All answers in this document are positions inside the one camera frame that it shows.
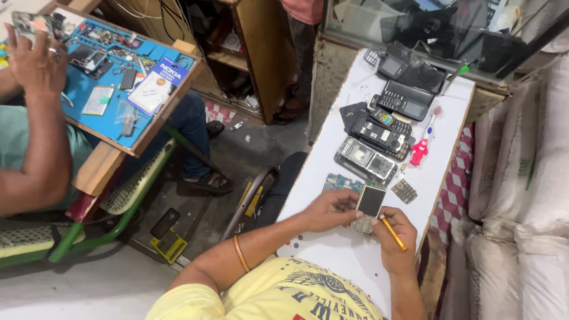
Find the floor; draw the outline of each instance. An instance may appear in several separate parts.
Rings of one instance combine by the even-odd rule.
[[[119,242],[2,269],[0,319],[144,319],[177,274]]]
[[[230,130],[239,122],[243,122],[241,127]],[[182,216],[173,228],[188,240],[182,254],[185,258],[192,260],[216,245],[237,208],[247,182],[251,182],[263,168],[278,166],[290,154],[308,150],[304,133],[307,124],[308,113],[286,126],[265,126],[257,120],[235,114],[231,123],[225,124],[225,130],[211,140],[211,153],[212,161],[235,181],[236,186],[230,194],[213,198],[201,220],[198,213],[207,197],[184,192],[177,187],[181,164],[179,155],[174,154],[140,206],[135,218],[137,222],[127,233],[129,244],[156,261],[164,261],[156,250],[149,248],[153,238],[150,229],[168,209],[173,208]],[[194,228],[193,236],[188,234]]]

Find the wooden cabinet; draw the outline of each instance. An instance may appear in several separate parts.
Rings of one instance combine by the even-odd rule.
[[[287,38],[288,25],[286,19],[282,19],[281,3],[278,0],[209,1],[218,10],[223,9],[227,13],[226,18],[234,26],[241,42],[242,52],[221,47],[212,50],[210,46],[201,46],[201,50],[193,53],[205,56],[206,68],[196,79],[192,89],[207,100],[271,124],[272,116],[285,98],[285,89],[292,83],[296,71],[296,54]],[[164,26],[174,39],[184,39],[199,46],[192,35],[194,32],[189,29],[187,16],[180,14],[187,12],[187,9],[179,8],[175,0],[163,0],[163,2],[185,19],[175,15],[172,18],[166,14],[166,11],[164,11],[164,20],[158,19],[157,17],[160,17],[158,1],[104,0],[99,8],[111,22],[122,23],[130,30],[165,44],[172,44],[174,41],[167,35]],[[119,5],[135,15],[142,14],[148,18],[134,17]],[[248,75],[247,78],[253,87],[251,93],[258,101],[257,108],[251,108],[244,102],[243,97],[232,97],[229,93],[228,87],[231,86],[235,75],[242,77]]]

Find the foot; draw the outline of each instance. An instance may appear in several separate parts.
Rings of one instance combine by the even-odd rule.
[[[221,175],[219,173],[213,173],[211,179],[208,182],[208,185],[212,186],[212,184],[215,182],[215,180],[219,177],[221,177]],[[186,182],[197,182],[199,179],[200,178],[184,178],[184,181],[186,181]],[[218,186],[223,186],[226,183],[227,183],[227,180],[222,179],[221,183]]]
[[[286,111],[286,109],[298,110],[298,111],[297,112],[294,112],[294,111],[289,112],[289,111]],[[298,98],[294,97],[291,100],[289,100],[284,105],[284,108],[279,110],[279,112],[277,112],[277,113],[278,113],[279,117],[282,119],[294,119],[294,118],[300,116],[300,114],[301,114],[300,110],[304,110],[304,105],[302,104],[302,102],[300,102],[300,100],[298,100]]]

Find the phone screen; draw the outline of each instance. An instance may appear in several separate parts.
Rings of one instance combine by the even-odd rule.
[[[357,209],[377,218],[380,214],[381,203],[384,201],[384,197],[385,190],[364,186]]]

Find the checkered cloth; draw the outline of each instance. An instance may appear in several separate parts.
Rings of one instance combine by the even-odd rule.
[[[437,200],[435,212],[431,217],[429,232],[438,233],[443,243],[448,245],[451,219],[461,219],[467,214],[468,192],[472,176],[474,134],[473,125],[463,129],[459,143],[447,169],[443,188]]]

